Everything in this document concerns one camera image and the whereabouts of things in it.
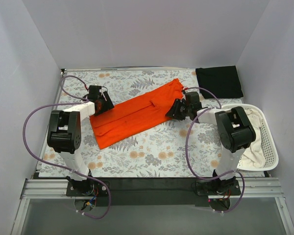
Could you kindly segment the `orange t shirt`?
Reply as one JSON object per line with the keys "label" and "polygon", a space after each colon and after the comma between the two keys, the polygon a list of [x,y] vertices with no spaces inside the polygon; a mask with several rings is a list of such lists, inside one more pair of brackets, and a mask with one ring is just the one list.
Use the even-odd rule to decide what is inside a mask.
{"label": "orange t shirt", "polygon": [[176,99],[181,99],[179,79],[143,95],[117,104],[112,110],[90,117],[90,124],[100,149],[170,120],[166,113]]}

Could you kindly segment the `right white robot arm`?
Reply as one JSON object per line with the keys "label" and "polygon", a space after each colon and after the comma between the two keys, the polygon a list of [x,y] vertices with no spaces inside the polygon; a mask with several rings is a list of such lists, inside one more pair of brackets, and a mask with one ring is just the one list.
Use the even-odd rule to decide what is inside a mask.
{"label": "right white robot arm", "polygon": [[[185,140],[185,155],[191,173],[199,179],[203,189],[215,193],[228,193],[238,186],[236,172],[244,151],[256,140],[256,132],[243,107],[231,109],[202,107],[197,92],[184,93],[183,99],[175,99],[166,117],[175,120],[192,120]],[[195,123],[212,124],[217,127],[221,143],[221,160],[211,178],[203,178],[195,173],[189,161],[188,141]]]}

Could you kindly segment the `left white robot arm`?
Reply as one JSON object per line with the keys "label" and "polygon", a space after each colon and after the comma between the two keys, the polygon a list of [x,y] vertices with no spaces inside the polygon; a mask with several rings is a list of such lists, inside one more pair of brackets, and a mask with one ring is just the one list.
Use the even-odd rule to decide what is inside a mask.
{"label": "left white robot arm", "polygon": [[108,89],[104,86],[91,85],[85,98],[88,101],[51,112],[47,144],[60,154],[66,167],[70,169],[66,179],[73,189],[83,195],[89,195],[93,192],[95,183],[86,177],[91,174],[79,149],[82,142],[81,123],[86,118],[113,109],[114,105],[108,95]]}

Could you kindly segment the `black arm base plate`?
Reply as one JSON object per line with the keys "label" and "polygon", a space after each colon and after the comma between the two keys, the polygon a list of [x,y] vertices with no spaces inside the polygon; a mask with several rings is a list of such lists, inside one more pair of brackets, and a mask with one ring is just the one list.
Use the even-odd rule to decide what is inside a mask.
{"label": "black arm base plate", "polygon": [[241,196],[237,179],[206,181],[197,178],[100,178],[78,182],[69,177],[56,179],[64,184],[64,196],[80,200],[81,207],[194,205],[208,207],[210,199],[221,200],[229,209],[229,198]]}

